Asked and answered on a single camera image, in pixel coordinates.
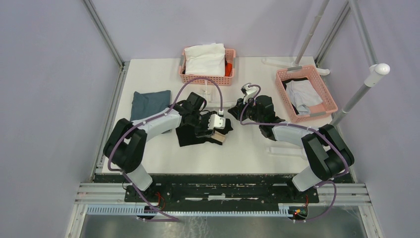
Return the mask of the black underwear beige waistband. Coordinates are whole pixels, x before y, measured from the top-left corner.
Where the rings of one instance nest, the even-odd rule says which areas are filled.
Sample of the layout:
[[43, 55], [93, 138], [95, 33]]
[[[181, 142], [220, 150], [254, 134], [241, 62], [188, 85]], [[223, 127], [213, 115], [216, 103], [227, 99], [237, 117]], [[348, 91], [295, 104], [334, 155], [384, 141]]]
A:
[[176, 128], [175, 131], [180, 147], [203, 144], [206, 142], [221, 146], [224, 142], [224, 138], [222, 138], [222, 136], [226, 136], [230, 131], [233, 131], [233, 127], [231, 125], [231, 120], [226, 119], [225, 128], [216, 128], [214, 130], [214, 135], [211, 137], [197, 137], [194, 133], [194, 128], [190, 125], [180, 126]]

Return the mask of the pink basket with white cloth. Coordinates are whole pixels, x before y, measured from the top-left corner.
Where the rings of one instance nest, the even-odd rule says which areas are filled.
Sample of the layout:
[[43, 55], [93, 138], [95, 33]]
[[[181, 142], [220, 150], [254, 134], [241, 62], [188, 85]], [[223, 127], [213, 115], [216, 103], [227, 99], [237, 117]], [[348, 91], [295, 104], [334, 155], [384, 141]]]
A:
[[234, 78], [236, 76], [236, 50], [235, 49], [225, 49], [225, 61], [227, 64], [231, 64], [230, 75], [229, 76], [208, 76], [208, 75], [192, 75], [185, 74], [185, 51], [183, 50], [180, 63], [178, 67], [178, 75], [181, 78], [183, 83], [187, 83], [191, 79], [196, 79], [192, 84], [211, 84], [215, 82], [218, 86], [230, 86], [232, 85]]

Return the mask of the pink basket with underwear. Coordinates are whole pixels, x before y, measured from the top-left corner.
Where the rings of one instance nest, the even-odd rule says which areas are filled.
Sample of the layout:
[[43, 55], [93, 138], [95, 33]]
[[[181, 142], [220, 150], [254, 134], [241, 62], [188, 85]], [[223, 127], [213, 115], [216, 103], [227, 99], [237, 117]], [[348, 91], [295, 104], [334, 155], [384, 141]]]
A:
[[275, 84], [293, 123], [325, 118], [338, 110], [313, 65], [278, 70]]

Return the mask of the white clip hanger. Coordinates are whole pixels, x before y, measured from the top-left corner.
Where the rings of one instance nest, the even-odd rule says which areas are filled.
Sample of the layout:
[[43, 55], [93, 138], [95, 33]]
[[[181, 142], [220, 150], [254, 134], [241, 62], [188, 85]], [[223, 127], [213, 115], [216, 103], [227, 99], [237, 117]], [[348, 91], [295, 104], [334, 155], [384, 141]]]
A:
[[207, 101], [206, 108], [215, 111], [220, 109], [220, 102], [222, 102], [223, 109], [228, 110], [236, 105], [239, 98], [243, 97], [240, 87], [219, 86], [219, 89], [222, 93], [222, 100], [220, 99], [218, 88], [209, 81], [206, 81], [203, 85], [198, 85], [198, 88], [195, 89], [194, 92]]

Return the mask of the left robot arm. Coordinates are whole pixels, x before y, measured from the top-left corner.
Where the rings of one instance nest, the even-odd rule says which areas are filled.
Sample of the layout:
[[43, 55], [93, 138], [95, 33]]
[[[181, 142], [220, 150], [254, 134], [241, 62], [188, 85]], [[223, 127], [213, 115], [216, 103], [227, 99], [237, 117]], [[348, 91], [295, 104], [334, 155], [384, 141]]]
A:
[[149, 202], [156, 195], [153, 179], [141, 164], [149, 140], [174, 129], [181, 147], [205, 142], [222, 145], [232, 131], [230, 120], [220, 112], [206, 110], [206, 105], [203, 97], [190, 93], [186, 100], [145, 120], [120, 119], [116, 123], [103, 153], [137, 187], [137, 195], [143, 201]]

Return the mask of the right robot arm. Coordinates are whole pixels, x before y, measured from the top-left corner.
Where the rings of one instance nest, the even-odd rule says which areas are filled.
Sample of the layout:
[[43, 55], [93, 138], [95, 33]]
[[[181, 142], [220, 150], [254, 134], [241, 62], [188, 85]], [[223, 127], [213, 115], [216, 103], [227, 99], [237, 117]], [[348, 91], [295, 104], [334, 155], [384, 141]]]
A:
[[292, 202], [301, 201], [309, 188], [347, 174], [354, 163], [352, 152], [333, 125], [309, 128], [287, 123], [276, 115], [269, 96], [238, 99], [228, 112], [242, 125], [246, 119], [249, 125], [258, 125], [265, 138], [303, 149], [309, 165], [287, 182], [286, 196]]

